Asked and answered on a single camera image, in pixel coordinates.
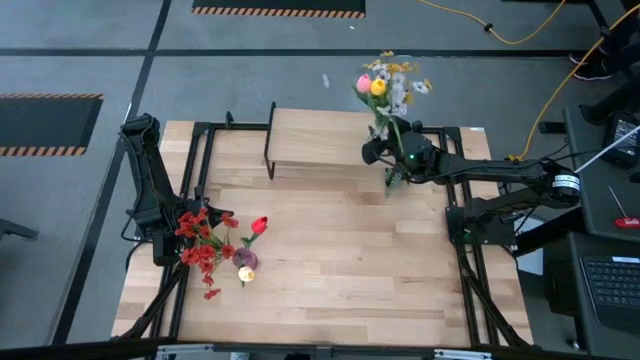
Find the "black metal frame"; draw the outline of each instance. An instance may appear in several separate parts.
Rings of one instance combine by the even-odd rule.
[[[264,159],[268,168],[269,177],[273,178],[273,170],[275,163],[271,164],[268,158],[269,141],[271,127],[273,123],[273,114],[276,105],[272,103],[271,112],[268,123],[235,123],[233,116],[227,112],[226,121],[224,123],[203,123],[194,124],[191,143],[189,145],[189,153],[187,155],[187,163],[185,165],[184,175],[182,179],[180,198],[188,197],[189,185],[194,170],[195,157],[198,150],[198,143],[202,135],[206,135],[206,142],[202,163],[200,165],[200,173],[198,174],[198,185],[195,187],[195,199],[206,202],[204,198],[204,190],[207,175],[209,173],[209,165],[212,157],[213,142],[215,132],[217,130],[255,130],[266,131],[266,143],[264,150]],[[462,147],[462,137],[460,129],[457,127],[427,127],[423,128],[423,134],[437,135],[440,148],[448,151],[448,141],[452,141],[457,154],[464,156]],[[449,199],[449,207],[458,205],[456,199],[455,187],[447,184],[447,196]],[[462,191],[465,201],[471,199],[471,187],[469,182],[462,183]],[[236,344],[236,343],[217,343],[217,344],[194,344],[190,342],[178,341],[178,332],[180,329],[180,321],[182,318],[182,307],[186,295],[189,268],[182,264],[173,267],[165,267],[160,283],[160,292],[149,308],[146,314],[157,314],[152,321],[150,338],[140,339],[144,332],[144,327],[136,323],[134,327],[125,333],[121,339],[110,342],[98,342],[87,344],[73,345],[54,345],[40,348],[14,349],[0,351],[0,357],[3,359],[30,359],[30,358],[46,358],[46,359],[67,359],[71,355],[82,355],[84,359],[102,359],[105,357],[112,359],[126,359],[139,356],[147,356],[152,359],[157,354],[165,354],[169,359],[174,359],[175,354],[171,353],[172,348],[165,346],[183,345],[195,346],[195,349],[201,351],[223,351],[223,352],[278,352],[278,353],[295,353],[310,355],[318,359],[328,360],[337,355],[372,355],[372,356],[422,356],[434,357],[442,356],[446,351],[458,352],[483,352],[490,353],[496,359],[584,359],[584,355],[554,353],[543,351],[532,346],[522,340],[515,330],[508,324],[500,310],[491,301],[489,292],[489,283],[487,280],[484,258],[482,255],[482,246],[476,241],[472,244],[475,267],[478,276],[471,269],[471,265],[467,258],[467,251],[464,243],[456,241],[456,235],[449,232],[449,238],[456,249],[458,259],[460,279],[462,286],[462,295],[464,300],[465,313],[467,316],[467,327],[470,339],[470,348],[468,349],[448,349],[433,347],[384,347],[384,346],[330,346],[330,345],[277,345],[277,344]],[[168,337],[158,337],[163,320],[163,310],[166,300],[172,291],[173,286],[179,282],[173,304],[173,314],[169,328]],[[489,344],[483,344],[480,341],[478,322],[475,316],[475,306],[473,292],[477,295],[482,303],[486,327],[488,330]],[[508,347],[499,344],[497,330],[499,329]]]
[[[204,186],[206,184],[206,178],[207,178],[207,174],[208,174],[208,170],[209,170],[209,162],[212,156],[212,148],[213,148],[213,139],[215,136],[215,131],[220,129],[220,130],[257,130],[257,131],[267,131],[266,134],[266,141],[265,141],[265,148],[264,148],[264,160],[265,160],[265,165],[267,166],[267,172],[269,174],[269,178],[273,179],[273,175],[274,175],[274,170],[275,170],[275,162],[271,163],[271,161],[269,160],[268,157],[268,153],[269,153],[269,142],[271,139],[271,127],[273,125],[273,114],[274,111],[276,109],[276,103],[273,102],[271,104],[271,110],[270,110],[270,114],[269,114],[269,122],[267,124],[237,124],[234,122],[233,116],[231,115],[230,112],[227,112],[226,114],[226,121],[224,124],[216,124],[216,123],[196,123],[194,125],[194,131],[193,131],[193,135],[191,137],[191,144],[189,146],[189,154],[187,155],[187,164],[185,166],[185,171],[184,171],[184,177],[182,180],[182,187],[181,187],[181,191],[180,191],[180,196],[181,197],[185,197],[186,198],[186,194],[189,188],[189,180],[191,178],[191,174],[193,172],[193,166],[194,166],[194,160],[195,160],[195,153],[197,152],[197,148],[198,148],[198,141],[200,136],[203,135],[203,133],[206,132],[207,135],[207,141],[205,144],[205,149],[204,149],[204,155],[203,155],[203,160],[202,160],[202,164],[200,167],[200,174],[198,177],[198,187],[200,187],[201,189],[204,190]],[[448,140],[452,140],[454,143],[454,147],[455,147],[455,151],[457,154],[460,154],[461,156],[464,156],[464,150],[463,150],[463,146],[462,146],[462,137],[460,134],[460,129],[457,127],[425,127],[423,128],[422,131],[423,134],[431,134],[431,135],[437,135],[439,142],[440,142],[440,147],[443,151],[448,151]],[[462,189],[463,189],[463,194],[464,194],[464,200],[468,201],[471,199],[471,187],[469,185],[469,182],[464,182],[462,184]],[[449,206],[457,206],[457,200],[456,200],[456,192],[455,192],[455,188],[453,187],[453,185],[447,185],[447,195],[449,198]],[[198,200],[198,196],[202,196],[202,194],[196,194],[196,200]],[[455,234],[449,234],[450,236],[450,240],[453,242],[453,236]],[[467,315],[467,325],[468,325],[468,331],[469,331],[469,339],[471,341],[471,345],[472,346],[476,346],[476,345],[480,345],[480,335],[479,335],[479,330],[478,330],[478,323],[477,323],[477,319],[476,319],[476,315],[475,315],[475,310],[474,310],[474,301],[473,301],[473,294],[471,292],[473,286],[471,286],[468,281],[466,281],[464,279],[465,275],[463,274],[465,271],[467,271],[467,269],[470,270],[470,265],[468,263],[468,260],[466,259],[466,248],[463,244],[455,244],[454,246],[456,248],[456,253],[457,253],[457,258],[458,258],[458,265],[459,265],[459,270],[460,270],[460,279],[461,279],[461,286],[462,286],[462,293],[463,293],[463,299],[464,299],[464,306],[465,306],[465,312]],[[477,286],[480,287],[480,289],[482,289],[483,291],[486,292],[486,294],[490,297],[490,292],[489,292],[489,282],[487,279],[487,273],[486,273],[486,268],[485,268],[485,264],[484,264],[484,257],[482,255],[482,246],[479,243],[476,243],[474,245],[472,245],[472,249],[473,249],[473,255],[474,255],[474,262],[475,262],[475,267],[476,267],[476,271],[479,275],[479,278],[477,278]],[[178,331],[180,328],[180,320],[182,317],[182,305],[184,304],[184,297],[185,297],[185,293],[186,293],[186,285],[188,282],[188,273],[187,275],[185,275],[181,280],[180,280],[180,284],[178,286],[178,291],[176,294],[176,298],[175,298],[175,303],[174,303],[174,311],[172,314],[172,318],[171,318],[171,325],[170,325],[170,330],[169,330],[169,337],[170,338],[177,338],[178,336]],[[165,285],[165,282],[161,282],[160,286],[161,288]],[[494,323],[494,320],[492,318],[492,316],[490,316],[489,312],[485,309],[485,320],[486,320],[486,327],[487,327],[487,331],[488,331],[488,337],[489,337],[489,343],[491,345],[499,345],[499,340],[498,340],[498,335],[497,335],[497,330],[496,330],[496,324]],[[162,322],[162,314],[158,315],[158,318],[156,318],[156,321],[154,321],[154,326],[157,327],[158,329],[160,328]],[[151,336],[158,336],[159,332],[155,332],[155,333],[151,333]],[[328,353],[329,354],[333,354],[333,349],[334,347],[331,346],[324,346],[323,348],[328,349]]]

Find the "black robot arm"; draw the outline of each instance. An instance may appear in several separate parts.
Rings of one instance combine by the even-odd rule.
[[[362,147],[365,163],[383,161],[400,173],[404,180],[414,184],[489,181],[526,186],[490,200],[473,198],[464,208],[448,209],[447,215],[456,219],[454,228],[450,228],[452,234],[464,232],[486,244],[510,245],[515,241],[512,224],[517,217],[512,215],[513,212],[536,206],[570,208],[579,202],[580,181],[577,175],[552,160],[469,160],[434,146],[422,134],[420,123],[409,125],[401,119],[396,121],[402,146],[390,126],[387,140],[376,138]],[[393,157],[394,162],[389,162],[386,157]]]

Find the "flower bouquet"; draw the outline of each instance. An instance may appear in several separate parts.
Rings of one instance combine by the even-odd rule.
[[[387,140],[392,132],[394,135],[391,136],[397,136],[400,156],[404,157],[405,152],[400,140],[398,122],[404,121],[401,117],[407,114],[408,105],[413,102],[414,92],[427,95],[433,90],[433,87],[428,79],[409,81],[407,74],[417,72],[417,64],[389,62],[389,58],[394,56],[391,51],[386,51],[381,56],[383,60],[378,59],[371,64],[364,65],[369,69],[369,73],[360,76],[353,89],[358,98],[375,115],[375,128],[369,127],[369,140]],[[403,169],[396,167],[387,169],[387,194],[403,179],[404,172]]]
[[[202,272],[202,282],[209,289],[204,298],[209,300],[216,296],[221,290],[213,288],[213,277],[211,274],[218,265],[228,259],[232,259],[233,264],[238,268],[238,276],[242,281],[242,286],[255,277],[255,269],[258,266],[258,257],[249,248],[267,229],[267,217],[261,217],[253,222],[251,229],[253,235],[250,238],[241,238],[244,248],[236,249],[230,242],[230,231],[238,227],[238,220],[234,219],[230,213],[222,214],[222,223],[227,228],[227,233],[221,240],[213,234],[213,230],[207,220],[206,209],[200,209],[198,215],[187,212],[178,219],[180,228],[176,230],[176,235],[195,239],[192,248],[184,249],[180,260],[185,265],[197,265]]]

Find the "pink object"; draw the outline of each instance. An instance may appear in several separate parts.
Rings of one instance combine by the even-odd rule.
[[[358,89],[361,93],[368,93],[371,89],[371,78],[369,75],[364,74],[360,76],[358,82],[356,83],[356,89]]]

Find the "yellow cable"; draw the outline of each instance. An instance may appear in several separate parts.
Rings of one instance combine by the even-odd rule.
[[[618,21],[616,21],[610,28],[609,31],[613,31],[613,29],[616,28],[616,26],[618,26],[624,19],[626,19],[627,17],[629,17],[629,15],[631,15],[633,12],[635,12],[636,10],[640,9],[640,5],[636,5],[633,9],[627,11],[626,14],[624,14],[620,19],[618,19]],[[556,96],[558,95],[558,93],[560,92],[560,90],[562,90],[562,88],[567,84],[567,82],[569,81],[569,79],[571,79],[571,77],[576,73],[576,71],[578,71],[578,69],[580,68],[580,66],[584,65],[584,61],[591,55],[591,53],[593,53],[593,51],[602,44],[602,42],[604,41],[604,37],[601,37],[600,40],[598,40],[595,45],[593,45],[593,47],[591,47],[591,49],[589,50],[589,52],[587,52],[587,55],[585,55],[582,60],[580,61],[580,63],[578,65],[576,65],[573,70],[569,73],[569,75],[567,75],[566,78],[564,78],[564,80],[562,81],[562,83],[560,84],[560,86],[558,86],[558,88],[556,89],[556,91],[553,92],[553,95],[551,95],[551,98],[549,99],[549,101],[547,101],[546,104],[544,104],[544,107],[542,108],[542,110],[540,111],[540,114],[538,114],[538,118],[536,119],[536,121],[533,123],[533,127],[531,127],[531,131],[529,132],[529,137],[527,138],[527,145],[524,148],[524,151],[522,152],[522,154],[520,154],[519,156],[514,156],[514,155],[509,155],[509,159],[510,160],[523,160],[524,157],[527,155],[527,153],[529,152],[529,148],[531,147],[531,140],[533,139],[533,134],[535,134],[536,132],[536,127],[538,126],[538,123],[540,122],[540,119],[542,119],[542,116],[544,115],[544,113],[547,111],[547,108],[549,108],[549,105],[551,105],[551,103],[553,102],[553,100],[556,98]]]
[[[463,15],[466,16],[468,18],[471,18],[477,22],[479,22],[480,24],[487,26],[487,23],[484,22],[482,19],[480,19],[479,17],[473,15],[473,14],[469,14],[467,12],[464,11],[460,11],[460,10],[454,10],[454,9],[450,9],[448,7],[442,6],[442,5],[436,5],[432,2],[429,2],[427,0],[418,0],[419,2],[423,3],[423,4],[427,4],[429,6],[432,6],[436,9],[440,9],[440,10],[444,10],[444,11],[448,11],[454,14],[458,14],[458,15]],[[556,14],[558,13],[558,11],[560,10],[560,8],[562,8],[562,6],[567,2],[567,0],[562,0],[562,2],[556,7],[555,11],[551,14],[551,16],[549,16],[549,18],[547,18],[547,20],[545,20],[545,22],[542,23],[542,25],[540,25],[538,27],[538,29],[536,31],[534,31],[531,35],[518,40],[518,41],[506,41],[504,40],[502,37],[500,37],[500,35],[498,35],[495,31],[493,31],[493,29],[489,29],[489,31],[491,31],[491,33],[500,41],[502,41],[503,43],[507,44],[507,45],[518,45],[518,44],[522,44],[525,41],[530,40],[531,38],[533,38],[534,36],[536,36],[540,30],[542,30],[545,26],[547,26],[549,24],[549,22],[556,16]],[[618,26],[624,19],[626,19],[627,17],[629,17],[629,15],[631,15],[633,12],[635,12],[636,10],[640,9],[640,5],[635,6],[633,9],[627,11],[626,14],[624,14],[620,19],[618,19],[610,28],[609,31],[612,31],[613,29],[616,28],[616,26]],[[519,156],[515,156],[515,155],[509,155],[509,159],[510,160],[523,160],[524,157],[527,155],[527,153],[529,152],[529,148],[531,147],[531,140],[533,139],[533,134],[535,134],[536,132],[536,127],[538,126],[538,123],[540,122],[540,119],[542,119],[542,117],[544,116],[544,114],[547,112],[547,109],[549,108],[549,105],[551,105],[551,103],[553,102],[553,100],[555,100],[556,96],[558,96],[558,93],[560,92],[560,90],[562,90],[564,88],[564,86],[567,84],[567,82],[569,81],[569,79],[571,79],[571,77],[576,73],[576,71],[578,71],[578,69],[580,68],[580,66],[584,65],[584,61],[591,56],[591,53],[593,53],[593,51],[602,44],[602,42],[604,41],[604,37],[601,37],[598,42],[595,43],[595,45],[593,45],[593,47],[587,52],[587,55],[585,55],[582,60],[580,61],[580,63],[578,65],[576,65],[573,70],[569,73],[569,75],[567,75],[567,77],[562,81],[562,83],[560,84],[560,86],[558,86],[558,88],[556,88],[556,90],[553,92],[553,95],[551,95],[551,98],[549,99],[549,101],[547,101],[546,104],[544,104],[544,107],[542,108],[542,110],[540,111],[540,114],[538,114],[538,117],[536,118],[536,121],[533,123],[533,127],[531,127],[531,131],[529,132],[529,137],[527,138],[527,145],[524,148],[524,151],[522,152],[522,154],[520,154]]]
[[[460,11],[460,10],[454,10],[454,9],[450,9],[448,7],[442,6],[442,5],[437,5],[434,4],[430,1],[427,0],[418,0],[419,2],[432,6],[436,9],[440,9],[440,10],[444,10],[444,11],[448,11],[454,14],[458,14],[458,15],[462,15],[462,16],[466,16],[468,18],[471,18],[477,22],[479,22],[480,24],[482,24],[483,26],[487,26],[487,23],[484,22],[482,19],[480,19],[479,17],[473,15],[473,14],[469,14],[467,12],[464,11]],[[551,20],[553,20],[554,17],[556,17],[556,15],[558,14],[558,11],[560,11],[560,9],[562,8],[562,6],[567,2],[567,0],[562,0],[562,2],[560,4],[558,4],[558,6],[556,7],[556,9],[553,11],[553,13],[547,18],[547,20],[545,20],[537,29],[536,31],[534,31],[533,33],[531,33],[531,35],[520,39],[518,41],[508,41],[503,39],[500,35],[498,35],[498,33],[496,33],[493,29],[489,29],[489,31],[493,34],[493,36],[496,37],[496,39],[500,40],[501,42],[507,44],[507,45],[520,45],[524,42],[527,42],[529,40],[531,40],[533,37],[535,37],[536,35],[538,35],[538,33],[545,28],[545,26],[547,26],[549,24],[549,22],[551,22]]]

